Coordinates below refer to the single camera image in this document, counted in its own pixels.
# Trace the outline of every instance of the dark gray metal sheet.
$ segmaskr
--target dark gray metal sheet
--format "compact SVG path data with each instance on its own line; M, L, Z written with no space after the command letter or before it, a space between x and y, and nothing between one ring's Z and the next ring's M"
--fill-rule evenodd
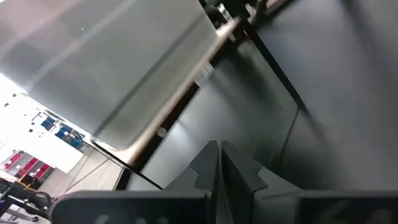
M299 187L398 188L397 8L299 0L260 29L325 137L297 121L280 174Z
M296 110L256 48L244 43L216 67L142 172L165 187L209 140L231 141L268 166ZM129 188L142 189L145 183L134 179Z
M21 158L17 160L13 165L10 166L10 168L7 170L7 172L11 175L16 175L21 169L25 167L25 165L30 162L30 160L33 159L33 156L29 155L28 153L24 153Z

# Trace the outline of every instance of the white label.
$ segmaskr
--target white label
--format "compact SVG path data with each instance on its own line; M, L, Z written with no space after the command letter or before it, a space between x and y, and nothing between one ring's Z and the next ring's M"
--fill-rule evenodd
M209 62L207 62L207 63L203 66L203 68L202 68L200 74L196 77L195 83L196 83L198 86L201 86L202 84L204 84L204 82L205 82L207 79L210 78L210 76L213 74L213 72L214 72L213 66L211 66L211 64L210 64Z

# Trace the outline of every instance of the black metal panel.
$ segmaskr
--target black metal panel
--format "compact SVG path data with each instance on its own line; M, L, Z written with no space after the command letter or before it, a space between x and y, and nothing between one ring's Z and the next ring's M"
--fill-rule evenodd
M45 181L45 180L50 176L50 174L51 174L53 171L54 171L54 168L53 168L53 167L49 167L49 168L44 172L43 176L42 176L40 179L42 179L42 180Z
M221 143L222 173L233 223L251 223L254 193L268 185L258 176L261 164L230 142Z
M325 136L326 145L295 127L284 168L295 184L398 189L397 8L299 0L259 30Z
M121 175L119 176L118 182L115 186L115 190L125 190L129 184L129 180L133 173L127 169L123 168Z
M51 212L63 223L206 223L203 192L76 192L59 201Z
M190 165L165 190L168 192L205 192L208 197L206 223L216 223L218 199L218 143L209 141Z
M266 167L279 160L297 105L250 41L227 53L142 170L162 187L210 139L231 141Z
M34 190L38 190L39 187L43 184L43 180L34 179L33 182L30 184L30 188Z

